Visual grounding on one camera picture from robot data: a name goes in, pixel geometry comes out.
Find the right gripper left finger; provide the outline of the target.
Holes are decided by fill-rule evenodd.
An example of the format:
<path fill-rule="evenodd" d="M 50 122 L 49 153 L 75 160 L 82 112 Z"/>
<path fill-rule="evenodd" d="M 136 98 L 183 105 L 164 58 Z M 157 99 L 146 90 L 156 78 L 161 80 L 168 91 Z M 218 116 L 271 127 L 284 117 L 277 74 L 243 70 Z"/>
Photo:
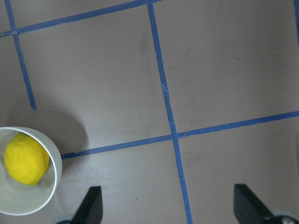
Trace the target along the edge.
<path fill-rule="evenodd" d="M 100 224 L 103 218 L 101 186 L 90 187 L 71 224 Z"/>

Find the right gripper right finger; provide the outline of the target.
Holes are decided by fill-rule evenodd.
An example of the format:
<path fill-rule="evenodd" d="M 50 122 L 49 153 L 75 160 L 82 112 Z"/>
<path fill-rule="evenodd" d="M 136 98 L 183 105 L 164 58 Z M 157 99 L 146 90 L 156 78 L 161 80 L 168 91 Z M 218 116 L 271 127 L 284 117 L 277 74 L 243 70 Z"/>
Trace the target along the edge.
<path fill-rule="evenodd" d="M 246 184 L 234 185 L 234 215 L 240 224 L 277 224 L 278 220 Z"/>

